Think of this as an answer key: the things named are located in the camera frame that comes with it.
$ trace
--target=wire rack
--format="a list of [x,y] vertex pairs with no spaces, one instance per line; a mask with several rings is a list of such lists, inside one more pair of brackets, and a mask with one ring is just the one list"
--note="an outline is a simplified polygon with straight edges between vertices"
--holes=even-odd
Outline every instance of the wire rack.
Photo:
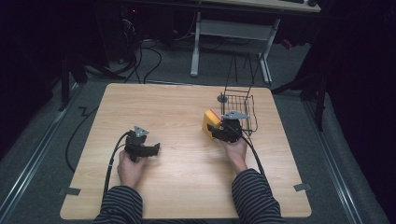
[[[229,113],[231,111],[236,111],[241,114],[247,115],[246,119],[240,119],[239,122],[242,126],[242,131],[251,136],[258,129],[257,118],[254,112],[254,99],[253,95],[250,94],[250,89],[254,85],[254,79],[258,71],[258,67],[253,73],[253,68],[251,65],[250,55],[247,54],[244,61],[244,68],[249,71],[251,81],[248,84],[243,84],[238,82],[238,69],[236,65],[236,55],[234,54],[231,60],[231,65],[229,73],[227,76],[227,82],[225,84],[224,92],[218,97],[218,101],[221,105],[221,116]],[[230,87],[229,81],[230,77],[234,75],[236,83],[239,87]]]

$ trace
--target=striped shirt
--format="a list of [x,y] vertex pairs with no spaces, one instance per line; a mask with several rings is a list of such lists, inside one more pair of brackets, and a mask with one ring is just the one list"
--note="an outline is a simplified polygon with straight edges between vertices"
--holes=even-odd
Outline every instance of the striped shirt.
[[[273,197],[266,177],[254,169],[248,169],[235,178],[232,193],[235,209],[242,224],[286,223],[280,215],[279,203]],[[93,223],[143,223],[142,209],[143,200],[136,190],[116,186],[105,196],[100,214]],[[174,221],[171,222],[183,223],[182,220]],[[186,223],[205,222],[186,220]]]

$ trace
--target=hand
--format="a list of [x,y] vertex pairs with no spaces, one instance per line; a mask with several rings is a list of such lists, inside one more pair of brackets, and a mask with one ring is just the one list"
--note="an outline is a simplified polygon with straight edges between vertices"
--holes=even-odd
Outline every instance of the hand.
[[143,174],[143,168],[147,159],[147,157],[143,157],[138,162],[133,162],[125,150],[120,152],[120,163],[117,171],[119,172],[120,181],[123,186],[134,189],[140,176]]
[[227,157],[230,160],[233,169],[238,175],[242,171],[248,169],[248,166],[245,162],[245,158],[247,155],[248,144],[245,142],[243,138],[239,138],[238,141],[234,143],[227,143],[221,141],[221,144],[224,146],[225,152],[227,153]]

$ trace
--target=yellow object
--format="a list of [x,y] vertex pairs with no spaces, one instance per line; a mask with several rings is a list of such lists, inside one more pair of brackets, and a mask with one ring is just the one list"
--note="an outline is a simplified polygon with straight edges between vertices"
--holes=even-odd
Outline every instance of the yellow object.
[[213,138],[212,132],[207,129],[207,124],[212,125],[215,128],[220,126],[221,119],[213,112],[213,110],[208,109],[204,114],[204,121],[202,122],[202,130],[206,133],[207,136]]

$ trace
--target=person's left hand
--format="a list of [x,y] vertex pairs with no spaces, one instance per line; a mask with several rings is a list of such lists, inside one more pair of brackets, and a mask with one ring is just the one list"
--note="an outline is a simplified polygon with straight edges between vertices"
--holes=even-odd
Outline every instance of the person's left hand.
[[140,176],[143,174],[143,169],[147,161],[147,157],[140,158],[138,162],[133,162],[130,155],[125,151],[120,152],[120,163],[117,171],[120,176],[120,182],[123,186],[128,186],[134,189]]

